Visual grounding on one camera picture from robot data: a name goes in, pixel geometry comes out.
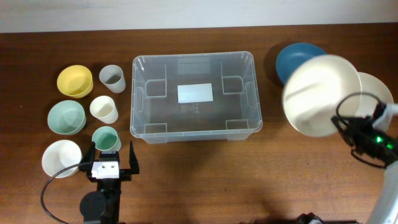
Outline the dark blue plate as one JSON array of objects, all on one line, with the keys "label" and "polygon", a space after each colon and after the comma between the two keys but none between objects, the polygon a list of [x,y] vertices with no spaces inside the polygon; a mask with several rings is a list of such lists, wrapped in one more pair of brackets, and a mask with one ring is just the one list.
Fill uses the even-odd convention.
[{"label": "dark blue plate", "polygon": [[299,66],[320,55],[326,55],[326,52],[313,44],[299,42],[286,46],[280,51],[275,62],[279,80],[284,85]]}]

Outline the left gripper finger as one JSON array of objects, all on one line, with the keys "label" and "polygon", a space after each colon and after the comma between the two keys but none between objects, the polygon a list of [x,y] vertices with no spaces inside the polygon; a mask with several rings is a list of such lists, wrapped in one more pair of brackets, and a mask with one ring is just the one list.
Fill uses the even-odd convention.
[{"label": "left gripper finger", "polygon": [[81,163],[82,164],[90,164],[91,162],[94,161],[94,158],[95,158],[95,142],[92,142],[90,144],[89,150],[83,156]]},{"label": "left gripper finger", "polygon": [[139,163],[134,152],[134,146],[132,141],[129,143],[129,165],[131,170],[139,170]]}]

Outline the white bowl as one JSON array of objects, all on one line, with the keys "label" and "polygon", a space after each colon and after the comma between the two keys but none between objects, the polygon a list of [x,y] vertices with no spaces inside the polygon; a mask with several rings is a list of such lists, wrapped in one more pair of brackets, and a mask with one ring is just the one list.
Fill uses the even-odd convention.
[{"label": "white bowl", "polygon": [[52,143],[42,156],[42,168],[48,176],[79,164],[83,155],[80,147],[71,140],[59,140]]}]

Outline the cream plate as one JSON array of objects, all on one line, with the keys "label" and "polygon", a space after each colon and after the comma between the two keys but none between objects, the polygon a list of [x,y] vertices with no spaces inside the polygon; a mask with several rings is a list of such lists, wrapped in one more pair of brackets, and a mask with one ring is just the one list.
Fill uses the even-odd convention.
[{"label": "cream plate", "polygon": [[[394,100],[388,87],[380,81],[378,78],[363,72],[359,72],[359,79],[361,81],[362,91],[365,93],[371,93],[372,95],[379,98],[383,103],[393,104]],[[369,95],[358,96],[359,108],[355,116],[365,117],[373,115],[377,99]],[[391,124],[392,115],[386,115],[381,118],[380,122],[377,122],[373,127],[379,131],[386,132]]]},{"label": "cream plate", "polygon": [[362,91],[359,73],[347,59],[321,55],[304,62],[286,82],[282,106],[300,133],[321,138],[337,132],[331,118],[348,95]]}]

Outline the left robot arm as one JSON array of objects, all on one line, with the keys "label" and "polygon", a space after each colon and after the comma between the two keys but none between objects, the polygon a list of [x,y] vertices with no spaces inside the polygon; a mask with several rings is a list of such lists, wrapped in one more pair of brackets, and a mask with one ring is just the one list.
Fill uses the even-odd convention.
[{"label": "left robot arm", "polygon": [[118,223],[121,198],[121,183],[130,181],[140,172],[133,143],[129,144],[128,169],[119,167],[118,151],[101,152],[95,159],[95,143],[83,156],[78,169],[86,173],[90,182],[96,183],[96,190],[87,193],[80,202],[80,213],[84,223]]}]

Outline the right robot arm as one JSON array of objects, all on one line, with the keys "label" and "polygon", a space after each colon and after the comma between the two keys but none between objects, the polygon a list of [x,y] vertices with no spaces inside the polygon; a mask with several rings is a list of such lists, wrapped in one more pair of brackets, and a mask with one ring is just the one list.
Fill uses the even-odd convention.
[{"label": "right robot arm", "polygon": [[331,121],[357,161],[384,170],[381,194],[366,222],[397,223],[397,138],[386,134],[391,119],[334,116]]}]

